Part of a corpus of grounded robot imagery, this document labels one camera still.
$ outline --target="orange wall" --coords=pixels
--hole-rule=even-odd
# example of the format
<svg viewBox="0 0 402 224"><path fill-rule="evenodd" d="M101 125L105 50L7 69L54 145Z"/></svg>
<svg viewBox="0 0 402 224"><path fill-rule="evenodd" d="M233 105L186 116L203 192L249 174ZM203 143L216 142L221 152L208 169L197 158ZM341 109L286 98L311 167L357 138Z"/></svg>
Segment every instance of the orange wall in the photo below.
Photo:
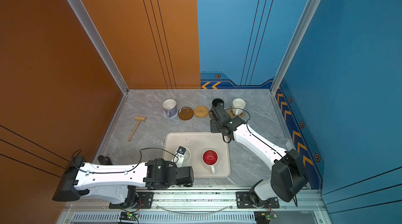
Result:
<svg viewBox="0 0 402 224"><path fill-rule="evenodd" d="M199 88L197 0L82 0L130 89Z"/></svg>
<svg viewBox="0 0 402 224"><path fill-rule="evenodd" d="M51 224L58 176L79 148L93 159L122 93L67 0L0 7L0 125L49 150L0 127L1 222Z"/></svg>

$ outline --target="yellow chevron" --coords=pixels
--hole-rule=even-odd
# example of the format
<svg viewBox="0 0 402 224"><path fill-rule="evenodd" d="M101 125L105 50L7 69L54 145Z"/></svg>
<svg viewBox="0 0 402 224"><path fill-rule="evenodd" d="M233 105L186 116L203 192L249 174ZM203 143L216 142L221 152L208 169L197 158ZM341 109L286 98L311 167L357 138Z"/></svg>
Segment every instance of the yellow chevron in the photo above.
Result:
<svg viewBox="0 0 402 224"><path fill-rule="evenodd" d="M214 84L212 87L214 88L214 89L218 89L218 88L216 88L216 86L218 85L218 84L220 84L221 82L218 82L218 83L216 83L216 84Z"/></svg>
<svg viewBox="0 0 402 224"><path fill-rule="evenodd" d="M303 156L303 164L304 164L304 166L305 166L306 161L309 162L312 166L314 166L313 162L309 158L307 158L306 156Z"/></svg>
<svg viewBox="0 0 402 224"><path fill-rule="evenodd" d="M201 86L202 88L204 88L204 89L208 89L207 87L205 87L205 86L207 86L207 85L209 85L209 83L210 82L206 82L203 86Z"/></svg>
<svg viewBox="0 0 402 224"><path fill-rule="evenodd" d="M304 145L300 144L300 142L299 142L298 143L298 152L299 153L300 153L300 147L307 151L307 148Z"/></svg>
<svg viewBox="0 0 402 224"><path fill-rule="evenodd" d="M283 94L278 94L278 103L279 103L279 97L283 97Z"/></svg>
<svg viewBox="0 0 402 224"><path fill-rule="evenodd" d="M281 102L281 111L283 111L283 105L287 106L287 103Z"/></svg>
<svg viewBox="0 0 402 224"><path fill-rule="evenodd" d="M293 143L295 142L295 135L300 136L300 133L298 133L297 131L293 131Z"/></svg>
<svg viewBox="0 0 402 224"><path fill-rule="evenodd" d="M286 114L292 115L290 111L285 110L285 121L286 121Z"/></svg>

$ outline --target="black cup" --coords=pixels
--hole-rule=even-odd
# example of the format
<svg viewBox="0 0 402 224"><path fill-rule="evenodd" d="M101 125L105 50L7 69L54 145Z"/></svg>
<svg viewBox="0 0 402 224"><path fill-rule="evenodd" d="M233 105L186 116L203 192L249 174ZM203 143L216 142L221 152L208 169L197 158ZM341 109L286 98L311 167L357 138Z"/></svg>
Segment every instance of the black cup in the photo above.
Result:
<svg viewBox="0 0 402 224"><path fill-rule="evenodd" d="M214 99L214 100L212 100L212 108L215 108L215 107L217 107L218 106L218 104L222 104L222 105L224 105L224 101L222 100L222 99Z"/></svg>

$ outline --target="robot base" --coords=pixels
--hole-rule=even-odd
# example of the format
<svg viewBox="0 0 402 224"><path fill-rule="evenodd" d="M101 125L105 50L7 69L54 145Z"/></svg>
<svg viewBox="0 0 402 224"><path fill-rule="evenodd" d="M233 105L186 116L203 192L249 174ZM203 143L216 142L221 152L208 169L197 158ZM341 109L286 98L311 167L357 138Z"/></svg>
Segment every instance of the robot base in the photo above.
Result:
<svg viewBox="0 0 402 224"><path fill-rule="evenodd" d="M279 208L278 198L270 198L265 201L265 204L261 207L256 207L251 199L250 192L236 192L237 208L268 208L268 204L271 208Z"/></svg>
<svg viewBox="0 0 402 224"><path fill-rule="evenodd" d="M125 202L121 204L109 203L110 209L128 209L133 208L133 210L139 207L141 202L142 209L150 209L153 202L153 192L135 192L134 186L128 186L128 194Z"/></svg>

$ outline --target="beige tray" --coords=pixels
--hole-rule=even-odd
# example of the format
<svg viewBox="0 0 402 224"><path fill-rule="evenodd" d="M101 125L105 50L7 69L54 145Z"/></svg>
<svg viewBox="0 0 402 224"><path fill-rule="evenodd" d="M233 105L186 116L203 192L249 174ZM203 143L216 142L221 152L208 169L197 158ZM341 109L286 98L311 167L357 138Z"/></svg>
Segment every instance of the beige tray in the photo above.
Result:
<svg viewBox="0 0 402 224"><path fill-rule="evenodd" d="M228 144L222 139L221 133L211 132L171 132L166 135L166 151L174 152L179 146L184 146L191 151L191 166L195 178L220 177L230 175L230 160ZM212 149L218 153L218 163L215 166L215 174L203 166L202 154ZM163 152L163 159L172 160L172 155Z"/></svg>

